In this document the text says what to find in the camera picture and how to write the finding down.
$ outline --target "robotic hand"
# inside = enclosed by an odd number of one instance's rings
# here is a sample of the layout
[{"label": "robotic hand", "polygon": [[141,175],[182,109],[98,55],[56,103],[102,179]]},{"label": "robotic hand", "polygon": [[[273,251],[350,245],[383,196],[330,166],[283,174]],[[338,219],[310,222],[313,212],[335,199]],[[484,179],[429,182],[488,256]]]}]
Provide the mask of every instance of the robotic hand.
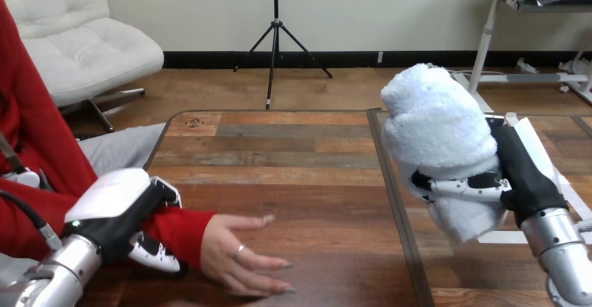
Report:
[{"label": "robotic hand", "polygon": [[176,188],[158,177],[149,178],[142,169],[102,176],[66,214],[61,241],[30,208],[12,200],[33,216],[52,254],[19,280],[0,288],[0,306],[74,306],[101,266],[126,257],[167,272],[186,269],[159,242],[138,233],[158,207],[181,206]]},{"label": "robotic hand", "polygon": [[508,126],[503,118],[491,117],[488,124],[498,143],[501,175],[442,180],[416,172],[411,182],[430,198],[504,203],[515,213],[516,224],[549,275],[547,291],[552,301],[561,307],[592,306],[592,258],[569,215],[555,167],[530,121]]}]

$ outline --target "chair leg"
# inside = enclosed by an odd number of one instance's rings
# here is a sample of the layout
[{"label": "chair leg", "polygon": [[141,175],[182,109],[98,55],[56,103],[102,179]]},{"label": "chair leg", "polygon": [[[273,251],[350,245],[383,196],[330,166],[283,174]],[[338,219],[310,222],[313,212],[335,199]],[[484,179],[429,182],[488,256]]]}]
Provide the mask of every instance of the chair leg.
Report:
[{"label": "chair leg", "polygon": [[125,91],[115,92],[113,94],[109,94],[106,96],[97,96],[97,97],[89,99],[89,100],[84,100],[82,102],[75,103],[75,104],[69,105],[67,107],[63,107],[60,109],[60,112],[63,116],[66,116],[67,114],[77,112],[77,111],[81,110],[82,108],[84,108],[86,105],[88,105],[88,106],[90,106],[91,110],[93,110],[96,113],[96,115],[98,116],[98,118],[101,120],[101,123],[105,127],[106,131],[108,133],[113,133],[115,131],[115,129],[113,128],[113,126],[111,125],[109,120],[107,120],[105,115],[103,115],[101,110],[98,108],[97,104],[108,103],[110,101],[114,101],[114,100],[117,100],[120,98],[128,98],[128,97],[134,97],[134,96],[141,97],[145,94],[146,94],[145,89],[128,89]]},{"label": "chair leg", "polygon": [[129,96],[143,96],[144,94],[146,94],[145,89],[128,89],[125,91],[119,91],[113,94],[109,94],[108,96],[97,96],[95,97],[94,101],[95,103],[106,103],[108,101],[113,101],[120,98],[127,98]]},{"label": "chair leg", "polygon": [[75,103],[73,105],[69,105],[67,107],[60,107],[59,112],[62,116],[66,116],[68,114],[72,114],[74,112],[78,112],[84,108],[84,105],[87,103],[86,100],[80,101],[79,103]]},{"label": "chair leg", "polygon": [[88,101],[88,104],[91,106],[91,109],[96,112],[98,119],[101,120],[101,123],[105,127],[107,133],[113,133],[115,131],[115,129],[113,128],[113,126],[111,125],[109,120],[107,120],[105,115],[103,115],[103,112],[98,108],[98,106],[96,105],[95,99],[90,99],[87,101]]}]

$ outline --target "tripod stand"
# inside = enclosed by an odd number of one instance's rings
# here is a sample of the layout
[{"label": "tripod stand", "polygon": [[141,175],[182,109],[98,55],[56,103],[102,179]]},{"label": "tripod stand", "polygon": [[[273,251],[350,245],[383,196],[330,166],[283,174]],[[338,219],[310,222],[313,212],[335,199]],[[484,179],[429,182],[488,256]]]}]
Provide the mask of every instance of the tripod stand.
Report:
[{"label": "tripod stand", "polygon": [[[298,39],[296,39],[296,37],[294,37],[294,35],[292,35],[292,33],[289,32],[289,30],[286,28],[286,26],[283,25],[283,22],[280,21],[278,0],[274,0],[274,12],[275,12],[275,16],[274,16],[274,20],[272,21],[272,25],[269,26],[269,28],[266,30],[266,32],[263,34],[263,36],[261,36],[261,38],[259,38],[257,43],[255,43],[255,45],[251,48],[251,50],[249,50],[249,53],[246,55],[246,58],[244,60],[244,63],[246,63],[249,60],[249,57],[251,57],[251,55],[253,54],[253,51],[255,51],[255,48],[257,48],[259,46],[259,44],[261,44],[261,42],[265,39],[265,37],[267,37],[267,35],[273,29],[274,44],[273,44],[273,48],[272,48],[273,49],[272,50],[272,64],[269,67],[269,85],[267,86],[267,105],[265,107],[266,110],[269,109],[269,107],[272,103],[272,84],[274,81],[275,70],[276,70],[276,66],[277,66],[276,62],[279,62],[279,29],[284,30],[285,33],[288,34],[288,36],[290,36],[290,38],[292,38],[292,40],[294,42],[296,42],[296,44],[298,44],[298,46],[304,51],[304,53],[306,53],[306,55],[310,58],[310,60],[312,60],[315,67],[321,68],[323,71],[325,71],[325,73],[327,73],[329,78],[333,78],[333,75],[329,71],[327,71],[326,68],[323,68],[318,63],[318,61],[314,58],[313,54],[310,51],[308,51],[302,45],[302,43],[300,43],[298,41]],[[239,66],[237,65],[234,69],[234,72],[237,72],[238,69],[239,69]]]}]

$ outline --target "wood grain tabletop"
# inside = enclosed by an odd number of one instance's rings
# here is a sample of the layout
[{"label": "wood grain tabletop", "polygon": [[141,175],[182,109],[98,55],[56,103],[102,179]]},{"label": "wood grain tabletop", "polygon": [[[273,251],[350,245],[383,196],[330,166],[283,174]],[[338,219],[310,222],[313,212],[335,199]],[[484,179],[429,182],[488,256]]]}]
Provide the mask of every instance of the wood grain tabletop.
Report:
[{"label": "wood grain tabletop", "polygon": [[[377,110],[174,116],[150,175],[178,187],[188,209],[275,214],[266,230],[238,236],[294,262],[273,275],[298,293],[241,299],[196,272],[176,279],[119,267],[97,275],[82,306],[551,306],[528,245],[455,245],[424,203],[397,186],[397,165],[380,144],[386,117]],[[591,203],[589,134],[570,117],[529,119],[557,168]],[[512,218],[500,231],[520,233]]]}]

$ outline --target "tripod leg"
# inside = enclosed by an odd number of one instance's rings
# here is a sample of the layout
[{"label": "tripod leg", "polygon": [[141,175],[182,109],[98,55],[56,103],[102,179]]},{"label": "tripod leg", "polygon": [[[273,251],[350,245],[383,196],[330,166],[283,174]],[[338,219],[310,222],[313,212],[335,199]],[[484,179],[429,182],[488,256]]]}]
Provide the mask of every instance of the tripod leg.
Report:
[{"label": "tripod leg", "polygon": [[[261,42],[263,42],[263,39],[265,38],[265,36],[267,36],[267,34],[269,34],[269,32],[274,28],[274,26],[269,26],[269,28],[267,28],[267,30],[265,31],[265,33],[263,34],[263,36],[261,36],[261,38],[259,38],[259,40],[257,41],[257,43],[255,43],[255,45],[249,50],[249,53],[246,54],[246,57],[243,60],[243,64],[245,64],[247,61],[249,61],[249,57],[251,57],[251,55],[253,54],[253,51],[255,51],[255,49],[259,46],[259,44],[261,44]],[[237,72],[237,70],[239,69],[239,66],[236,65],[235,69],[233,70],[234,72]]]},{"label": "tripod leg", "polygon": [[327,73],[327,75],[329,76],[329,78],[333,78],[333,75],[332,75],[332,74],[331,74],[329,71],[327,71],[327,69],[326,69],[326,68],[323,68],[323,67],[322,67],[322,66],[321,66],[321,65],[318,63],[318,61],[317,61],[317,60],[314,58],[313,54],[312,54],[310,51],[308,51],[308,50],[307,50],[307,49],[306,49],[306,48],[305,48],[305,47],[304,47],[304,46],[303,46],[303,45],[302,45],[302,44],[301,44],[301,43],[300,43],[300,42],[299,42],[299,41],[296,39],[296,37],[294,37],[294,35],[292,35],[292,33],[290,33],[290,32],[289,32],[289,30],[288,30],[288,28],[286,28],[286,26],[283,26],[283,25],[282,25],[282,26],[281,26],[281,28],[282,28],[282,29],[283,29],[283,30],[286,32],[286,34],[288,34],[288,36],[290,36],[290,37],[291,37],[291,38],[294,40],[294,42],[296,42],[296,44],[298,44],[298,46],[299,46],[299,47],[300,47],[302,50],[304,50],[304,52],[306,52],[306,54],[307,54],[307,55],[310,57],[310,59],[313,61],[313,63],[315,64],[315,66],[316,66],[317,68],[320,68],[321,70],[325,71],[325,73]]},{"label": "tripod leg", "polygon": [[276,60],[276,53],[277,53],[277,38],[279,35],[279,28],[278,27],[274,27],[274,47],[273,47],[273,51],[272,51],[272,65],[269,68],[269,86],[267,86],[267,105],[265,106],[265,109],[268,110],[269,107],[272,104],[272,82],[274,81],[274,76],[275,76],[275,60]]},{"label": "tripod leg", "polygon": [[279,66],[279,28],[277,28],[277,34],[275,34],[275,47],[274,47],[274,51],[275,51],[275,60],[276,60],[276,64],[275,64],[275,68],[278,68]]}]

